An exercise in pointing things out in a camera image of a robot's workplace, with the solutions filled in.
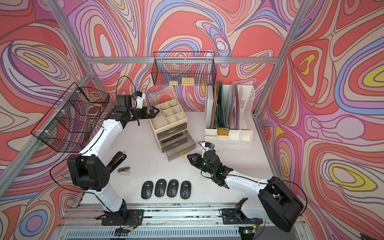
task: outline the black computer mouse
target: black computer mouse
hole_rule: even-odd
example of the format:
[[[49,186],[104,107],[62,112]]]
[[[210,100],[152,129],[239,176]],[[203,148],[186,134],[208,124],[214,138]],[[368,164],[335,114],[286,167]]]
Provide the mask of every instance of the black computer mouse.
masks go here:
[[[152,181],[146,181],[143,184],[143,187],[141,189],[141,197],[143,199],[148,199],[151,197],[152,194],[152,189],[153,189],[153,182]]]
[[[159,179],[155,186],[155,196],[162,197],[164,196],[164,193],[166,192],[166,185],[167,181],[164,179]]]
[[[191,183],[189,181],[184,181],[181,183],[180,197],[182,199],[188,199],[190,196],[191,196]]]
[[[172,179],[171,181],[169,181],[168,187],[167,187],[167,196],[175,197],[178,187],[179,187],[179,182],[176,179]]]

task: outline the colorful patterned wall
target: colorful patterned wall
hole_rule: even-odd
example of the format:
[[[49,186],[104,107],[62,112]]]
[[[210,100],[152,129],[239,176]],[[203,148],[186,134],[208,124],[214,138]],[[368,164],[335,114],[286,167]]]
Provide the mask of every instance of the colorful patterned wall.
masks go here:
[[[71,1],[62,9],[88,56],[153,56],[154,51],[206,51],[216,56],[277,56],[297,1],[127,0]],[[220,64],[217,79],[252,84],[256,96],[267,64]],[[145,104],[177,98],[186,111],[203,111],[205,88],[153,86],[150,64],[97,64],[96,73],[115,101],[119,76],[128,75]],[[118,93],[132,93],[124,78]]]
[[[315,0],[258,113],[315,239],[384,239],[383,51],[383,1]]]
[[[299,5],[296,0],[60,2],[88,56],[178,50],[277,56]]]
[[[61,94],[84,75],[44,0],[0,1],[0,174]],[[0,239],[48,239],[76,193],[48,171],[68,154],[43,145],[0,198]],[[66,165],[53,175],[71,183]]]

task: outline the black wire basket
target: black wire basket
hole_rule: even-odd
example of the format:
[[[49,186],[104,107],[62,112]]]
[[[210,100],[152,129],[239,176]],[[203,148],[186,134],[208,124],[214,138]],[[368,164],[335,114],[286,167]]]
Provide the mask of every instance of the black wire basket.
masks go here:
[[[153,55],[154,85],[206,86],[216,82],[213,51],[162,51]]]
[[[54,110],[58,103],[66,99],[62,108]],[[90,142],[92,132],[108,103],[108,93],[72,84],[31,134],[56,152],[80,152]]]

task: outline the white table surface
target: white table surface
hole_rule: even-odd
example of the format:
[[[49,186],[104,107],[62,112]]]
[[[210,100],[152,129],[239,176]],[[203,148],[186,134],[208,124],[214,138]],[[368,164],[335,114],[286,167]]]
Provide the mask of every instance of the white table surface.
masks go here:
[[[204,141],[204,112],[186,112],[188,118],[188,132],[197,143]],[[253,142],[250,146],[219,145],[215,146],[217,155],[223,165],[251,177],[270,179],[273,175],[268,164],[262,143],[252,122]],[[112,157],[122,151],[127,158],[118,167],[130,167],[129,175],[120,175],[117,169],[111,173],[109,182],[116,193],[128,204],[180,204],[180,203],[237,203],[243,197],[252,198],[244,192],[219,187],[212,180],[200,175],[200,170],[193,167],[188,159],[188,154],[200,153],[202,148],[196,148],[183,156],[168,162],[167,155],[161,153],[151,132],[148,120],[129,122],[123,131],[116,137],[106,154],[106,165]],[[149,199],[141,198],[141,188],[145,181],[152,181],[154,186],[159,179],[168,182],[176,179],[179,189],[176,197],[170,198],[165,193],[163,197],[156,197],[154,190]],[[180,197],[182,181],[191,182],[191,196],[189,199]],[[82,204],[99,203],[91,194],[85,194]]]

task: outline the drawer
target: drawer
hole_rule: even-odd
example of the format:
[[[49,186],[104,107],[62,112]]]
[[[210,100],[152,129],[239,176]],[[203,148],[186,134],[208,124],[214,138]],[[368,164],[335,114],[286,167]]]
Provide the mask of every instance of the drawer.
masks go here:
[[[175,135],[176,133],[184,131],[186,129],[187,129],[187,123],[185,122],[185,123],[182,123],[182,124],[177,125],[175,127],[171,127],[165,131],[159,132],[157,134],[157,139],[159,139],[159,140],[164,139],[166,137]]]
[[[182,136],[167,141],[165,144],[160,142],[161,150],[167,154],[168,161],[172,161],[196,148],[196,143],[189,135],[188,130],[182,133]]]

